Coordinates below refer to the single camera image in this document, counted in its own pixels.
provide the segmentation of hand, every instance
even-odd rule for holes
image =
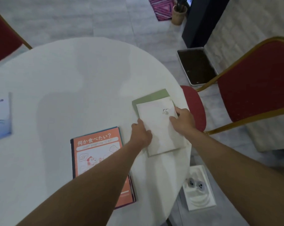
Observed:
[[[129,142],[138,144],[141,149],[147,147],[153,138],[150,130],[146,131],[143,121],[139,118],[137,124],[131,125],[131,139]]]
[[[186,137],[189,131],[195,129],[195,121],[193,115],[186,108],[180,109],[175,106],[175,111],[179,114],[179,118],[176,119],[175,117],[170,116],[169,119],[171,121],[171,124],[178,133]]]

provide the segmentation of red chair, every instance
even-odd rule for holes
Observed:
[[[28,49],[32,49],[32,47],[20,37],[0,15],[0,60],[9,56],[22,44]]]
[[[208,135],[284,114],[284,37],[259,43],[197,90],[181,86],[196,128],[202,132],[206,128],[206,116],[198,92],[216,81],[233,123],[206,131]]]

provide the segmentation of patterned mat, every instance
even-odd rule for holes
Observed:
[[[173,0],[149,0],[149,2],[158,21],[171,19]]]

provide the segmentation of forearm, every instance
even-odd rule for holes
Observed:
[[[137,143],[126,144],[61,187],[18,226],[106,225],[140,150]]]
[[[196,129],[186,138],[250,225],[284,225],[284,176]]]

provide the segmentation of green book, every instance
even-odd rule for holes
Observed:
[[[137,109],[137,104],[152,102],[152,101],[159,100],[159,99],[166,98],[166,97],[170,97],[170,95],[169,95],[169,93],[167,92],[166,89],[162,89],[162,90],[159,90],[157,92],[146,95],[142,98],[138,98],[136,100],[133,100],[132,105],[133,105],[133,108],[134,108],[137,116],[140,117],[139,113],[138,113],[138,109]]]

